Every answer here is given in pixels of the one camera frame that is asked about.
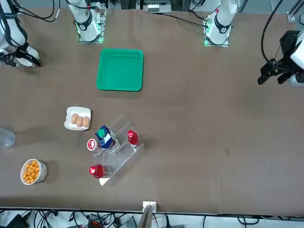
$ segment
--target red sauce bottle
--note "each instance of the red sauce bottle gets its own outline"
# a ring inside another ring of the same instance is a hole
[[[95,178],[102,178],[108,174],[108,168],[104,165],[97,164],[90,167],[90,174]]]

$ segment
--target red bottle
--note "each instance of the red bottle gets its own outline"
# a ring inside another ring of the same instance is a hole
[[[101,164],[91,166],[89,171],[95,178],[102,178],[108,174],[108,168]]]
[[[137,147],[139,145],[138,134],[135,131],[129,130],[128,142],[132,147]]]

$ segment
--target brown table surface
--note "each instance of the brown table surface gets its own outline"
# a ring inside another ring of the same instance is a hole
[[[0,125],[17,141],[0,151],[0,205],[140,211],[143,201],[156,201],[162,212],[303,215],[304,90],[275,77],[257,85],[268,17],[236,15],[229,48],[204,47],[201,27],[143,11],[109,12],[100,45],[78,44],[68,9],[54,23],[22,17],[44,65],[1,66]],[[269,58],[289,29],[286,15],[274,16]],[[141,92],[97,90],[103,48],[144,52]],[[74,105],[92,110],[90,130],[64,128]],[[86,142],[125,112],[146,150],[101,187],[88,174]],[[44,183],[20,181],[30,158],[47,163]]]

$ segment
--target egg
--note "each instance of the egg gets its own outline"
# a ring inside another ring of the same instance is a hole
[[[86,117],[84,118],[84,120],[82,121],[82,125],[83,125],[84,127],[88,127],[89,124],[90,124],[90,118],[86,116]]]
[[[83,117],[78,117],[77,118],[77,121],[76,121],[76,125],[77,125],[77,127],[82,127],[82,121],[83,121]]]
[[[76,124],[78,117],[79,117],[79,115],[77,113],[74,113],[71,117],[71,123]]]

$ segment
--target green plastic tray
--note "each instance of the green plastic tray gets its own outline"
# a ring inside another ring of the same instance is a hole
[[[140,91],[143,86],[143,52],[104,49],[100,53],[97,88],[101,90]]]

